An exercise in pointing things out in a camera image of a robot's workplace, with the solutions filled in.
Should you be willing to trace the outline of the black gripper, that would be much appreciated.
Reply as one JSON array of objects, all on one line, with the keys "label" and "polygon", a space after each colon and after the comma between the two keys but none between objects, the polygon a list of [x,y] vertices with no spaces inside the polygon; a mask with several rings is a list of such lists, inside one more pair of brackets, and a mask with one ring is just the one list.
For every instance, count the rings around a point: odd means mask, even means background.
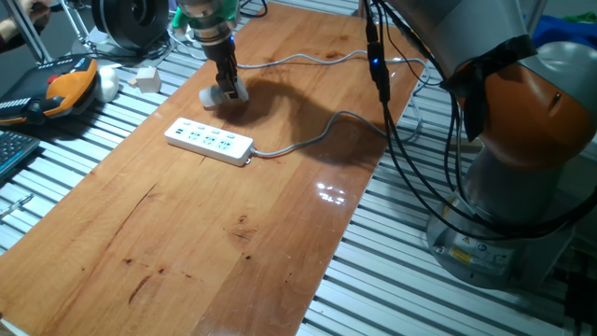
[{"label": "black gripper", "polygon": [[237,61],[233,36],[203,47],[206,57],[217,67],[216,82],[221,101],[242,100],[243,81],[237,76]]}]

